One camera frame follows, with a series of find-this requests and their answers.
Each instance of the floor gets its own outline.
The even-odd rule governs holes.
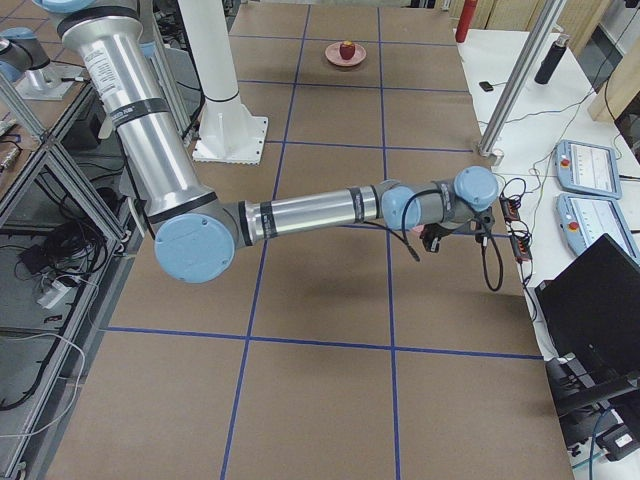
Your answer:
[[[198,164],[203,182],[262,201],[482,163],[445,15],[243,6],[231,46],[267,145],[258,167]],[[347,37],[368,56],[339,70],[323,50]],[[419,264],[369,227],[283,237],[204,285],[145,241],[46,478],[572,478],[496,231],[499,294],[465,235]]]

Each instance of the blue joint cap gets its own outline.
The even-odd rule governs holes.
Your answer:
[[[498,198],[499,187],[493,173],[484,167],[469,167],[456,175],[453,188],[476,212],[489,208]]]
[[[36,34],[27,27],[14,27],[0,32],[0,37],[7,40],[35,40]]]
[[[142,50],[142,54],[145,56],[145,58],[151,58],[153,57],[153,54],[156,53],[156,43],[141,43],[140,49]]]
[[[165,222],[156,233],[156,259],[174,278],[187,283],[213,280],[235,254],[227,227],[208,215],[185,213]]]
[[[53,13],[73,13],[83,8],[87,8],[95,0],[32,0],[33,3],[48,12]]]
[[[22,76],[22,72],[20,70],[9,63],[2,61],[0,61],[0,73],[10,82],[15,82]]]
[[[404,208],[409,199],[414,195],[415,192],[405,186],[394,187],[382,195],[382,216],[389,228],[392,230],[402,229],[402,212],[404,212]],[[407,209],[404,222],[405,228],[410,230],[418,226],[421,217],[422,207],[416,198]]]

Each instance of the blue and white device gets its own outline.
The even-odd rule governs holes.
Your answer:
[[[612,148],[563,140],[556,148],[556,169],[560,185],[569,192],[622,197]]]
[[[556,207],[560,215],[560,227],[576,255],[582,254],[598,238],[608,233],[629,256],[640,263],[640,250],[616,200],[563,193],[558,196]]]

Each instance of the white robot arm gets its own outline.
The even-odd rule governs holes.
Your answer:
[[[175,278],[211,280],[229,267],[236,249],[323,227],[375,219],[394,230],[425,224],[428,249],[434,251],[441,237],[471,220],[487,228],[482,218],[498,196],[498,184],[481,167],[423,185],[386,181],[259,204],[223,203],[198,180],[143,56],[137,2],[34,2],[50,12],[64,45],[84,59],[148,194],[156,258]]]

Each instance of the electronic equipment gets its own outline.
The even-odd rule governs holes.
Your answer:
[[[536,288],[558,353],[573,353],[584,369],[573,377],[580,379],[579,391],[556,398],[559,415],[608,401],[636,440],[640,439],[640,296],[635,294],[639,290],[640,266],[606,234],[555,280]]]
[[[563,140],[556,148],[556,170],[560,185],[569,192],[622,197],[612,148]]]
[[[576,255],[581,255],[598,238],[608,233],[625,253],[640,262],[640,251],[616,200],[563,193],[558,196],[556,208],[560,227]]]

